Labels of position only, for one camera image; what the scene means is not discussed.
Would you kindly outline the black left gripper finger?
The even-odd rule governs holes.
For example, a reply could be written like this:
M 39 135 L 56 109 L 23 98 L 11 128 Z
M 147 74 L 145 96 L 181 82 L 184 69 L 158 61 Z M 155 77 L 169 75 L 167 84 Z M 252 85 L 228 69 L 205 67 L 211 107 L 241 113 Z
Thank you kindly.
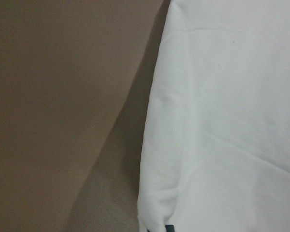
M 175 232 L 175 227 L 172 224 L 165 225 L 166 232 Z

